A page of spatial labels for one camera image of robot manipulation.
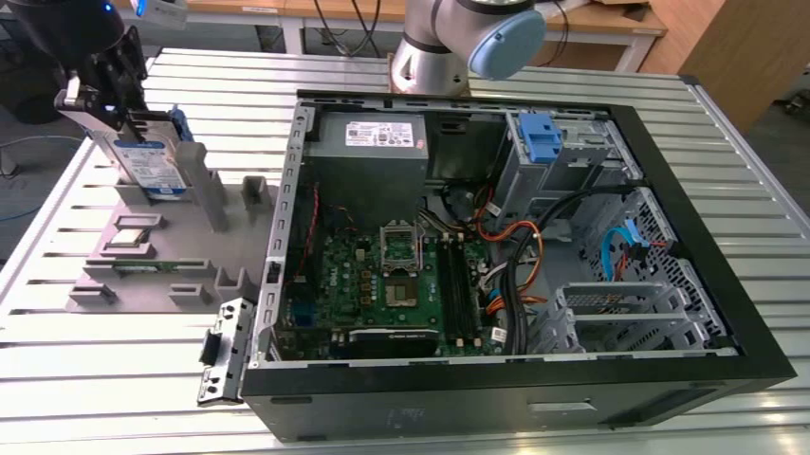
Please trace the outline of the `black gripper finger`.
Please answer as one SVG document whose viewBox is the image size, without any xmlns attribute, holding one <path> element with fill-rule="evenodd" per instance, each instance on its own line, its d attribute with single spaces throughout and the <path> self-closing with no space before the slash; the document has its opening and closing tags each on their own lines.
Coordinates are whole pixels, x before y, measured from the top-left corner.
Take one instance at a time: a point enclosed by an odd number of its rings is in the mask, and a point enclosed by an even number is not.
<svg viewBox="0 0 810 455">
<path fill-rule="evenodd" d="M 110 127 L 121 130 L 125 123 L 126 105 L 125 105 L 125 65 L 122 64 L 124 51 L 121 46 L 93 55 L 93 69 L 97 74 L 97 90 L 102 94 L 102 103 L 110 107 L 109 116 L 112 120 Z"/>
<path fill-rule="evenodd" d="M 146 79 L 146 68 L 136 26 L 129 26 L 121 38 L 120 61 L 122 63 L 126 81 L 124 83 L 124 105 L 126 109 L 126 124 L 138 142 L 144 141 L 142 130 L 134 125 L 133 113 L 145 111 L 142 81 Z"/>
</svg>

